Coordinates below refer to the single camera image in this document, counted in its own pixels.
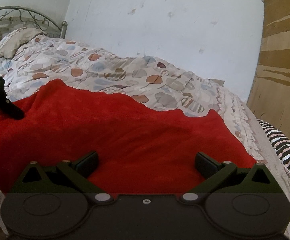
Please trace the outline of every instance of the circular cover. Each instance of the circular cover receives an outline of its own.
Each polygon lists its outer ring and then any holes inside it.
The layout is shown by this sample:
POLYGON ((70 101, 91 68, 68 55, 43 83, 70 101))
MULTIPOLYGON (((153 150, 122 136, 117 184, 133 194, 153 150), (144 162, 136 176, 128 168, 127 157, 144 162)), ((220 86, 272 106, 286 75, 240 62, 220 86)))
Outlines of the circular cover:
POLYGON ((9 193, 1 207, 7 228, 19 236, 53 237, 73 228, 88 209, 83 194, 9 193))
POLYGON ((244 237, 283 232, 290 220, 290 204, 284 193, 215 192, 207 198, 205 210, 216 225, 244 237))

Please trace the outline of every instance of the striped pillow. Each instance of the striped pillow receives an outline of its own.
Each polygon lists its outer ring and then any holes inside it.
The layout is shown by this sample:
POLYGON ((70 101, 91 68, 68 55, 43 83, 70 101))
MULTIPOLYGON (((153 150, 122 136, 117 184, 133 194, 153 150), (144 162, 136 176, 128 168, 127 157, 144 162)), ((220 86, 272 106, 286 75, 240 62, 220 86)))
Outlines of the striped pillow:
POLYGON ((258 119, 281 162, 290 171, 290 140, 272 125, 258 119))

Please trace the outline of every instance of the red fleece blanket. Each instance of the red fleece blanket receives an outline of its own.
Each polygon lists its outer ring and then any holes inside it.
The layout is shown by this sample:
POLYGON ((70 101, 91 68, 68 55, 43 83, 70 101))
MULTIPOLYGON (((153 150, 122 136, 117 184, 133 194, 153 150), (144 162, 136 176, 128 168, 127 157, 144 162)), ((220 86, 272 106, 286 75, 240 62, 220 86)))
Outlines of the red fleece blanket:
POLYGON ((215 160, 256 162, 221 117, 158 112, 123 94, 92 93, 50 81, 15 103, 16 121, 0 111, 0 189, 8 192, 30 161, 53 166, 91 150, 99 167, 89 181, 109 193, 183 193, 204 181, 194 167, 203 151, 215 160))

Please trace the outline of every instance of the metal headboard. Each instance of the metal headboard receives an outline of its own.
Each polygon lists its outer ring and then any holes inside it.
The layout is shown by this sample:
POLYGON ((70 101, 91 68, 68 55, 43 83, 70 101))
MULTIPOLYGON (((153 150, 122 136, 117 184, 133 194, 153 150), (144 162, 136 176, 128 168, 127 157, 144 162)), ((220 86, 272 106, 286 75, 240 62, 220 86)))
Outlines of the metal headboard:
POLYGON ((65 38, 67 22, 58 25, 46 15, 26 7, 4 6, 0 7, 0 40, 2 37, 21 27, 38 28, 51 38, 65 38))

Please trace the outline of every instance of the wooden door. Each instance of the wooden door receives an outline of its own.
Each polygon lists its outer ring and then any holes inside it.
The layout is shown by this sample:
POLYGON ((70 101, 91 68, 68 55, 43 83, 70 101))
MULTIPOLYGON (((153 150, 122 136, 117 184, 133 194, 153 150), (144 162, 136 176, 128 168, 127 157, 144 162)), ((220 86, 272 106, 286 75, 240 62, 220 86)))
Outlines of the wooden door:
POLYGON ((263 38, 247 105, 290 139, 290 0, 264 0, 263 38))

